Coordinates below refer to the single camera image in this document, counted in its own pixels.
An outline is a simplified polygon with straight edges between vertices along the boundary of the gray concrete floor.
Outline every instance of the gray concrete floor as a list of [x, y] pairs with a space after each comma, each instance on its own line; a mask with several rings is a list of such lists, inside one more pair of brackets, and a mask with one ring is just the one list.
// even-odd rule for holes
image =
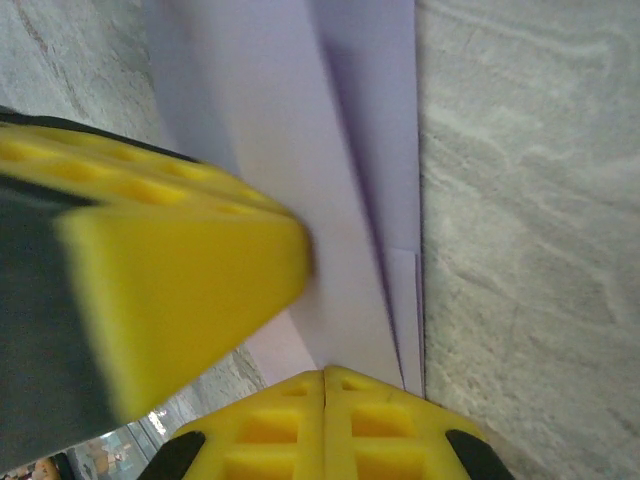
[[[640, 478], [640, 3], [418, 17], [427, 394], [519, 478]], [[2, 103], [160, 141], [139, 2], [4, 0], [0, 35]], [[260, 386], [240, 349], [158, 411]]]

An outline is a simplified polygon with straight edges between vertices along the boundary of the gray granite surface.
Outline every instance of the gray granite surface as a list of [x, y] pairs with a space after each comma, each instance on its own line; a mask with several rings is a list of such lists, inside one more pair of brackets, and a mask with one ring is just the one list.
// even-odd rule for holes
[[[640, 478], [640, 2], [417, 13], [427, 395], [519, 478]], [[160, 142], [139, 2], [1, 0], [0, 66], [1, 103]], [[156, 412], [261, 386], [240, 349]]]

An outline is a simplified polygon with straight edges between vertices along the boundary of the yellow plastic object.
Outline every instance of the yellow plastic object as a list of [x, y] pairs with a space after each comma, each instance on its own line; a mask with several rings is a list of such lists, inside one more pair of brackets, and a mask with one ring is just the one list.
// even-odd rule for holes
[[185, 480], [469, 480], [445, 437], [470, 421], [340, 367], [307, 372], [192, 422]]
[[206, 441], [184, 480], [320, 480], [324, 384], [306, 372], [196, 420]]
[[0, 128], [0, 175], [94, 205], [55, 220], [114, 412], [131, 421], [299, 295], [304, 227], [228, 173], [88, 133]]
[[325, 370], [325, 478], [469, 480], [445, 433], [469, 420], [340, 367]]

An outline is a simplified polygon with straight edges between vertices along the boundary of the granite floor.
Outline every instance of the granite floor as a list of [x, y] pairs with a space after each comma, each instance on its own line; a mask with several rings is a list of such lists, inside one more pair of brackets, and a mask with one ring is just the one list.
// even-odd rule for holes
[[[640, 3], [417, 15], [427, 394], [519, 478], [640, 478]], [[2, 0], [0, 65], [0, 103], [161, 141], [139, 0]], [[157, 412], [261, 385], [241, 348]]]

